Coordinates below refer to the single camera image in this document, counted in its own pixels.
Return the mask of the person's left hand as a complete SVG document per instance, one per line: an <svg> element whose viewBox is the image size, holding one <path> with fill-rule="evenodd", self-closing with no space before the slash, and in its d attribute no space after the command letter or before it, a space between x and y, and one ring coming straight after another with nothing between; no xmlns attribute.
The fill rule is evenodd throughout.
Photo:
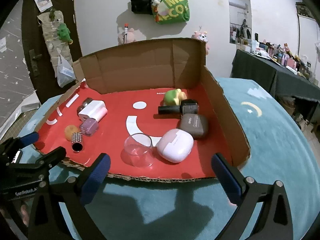
<svg viewBox="0 0 320 240"><path fill-rule="evenodd" d="M20 215L25 226L29 226L30 212L26 202L20 202Z"/></svg>

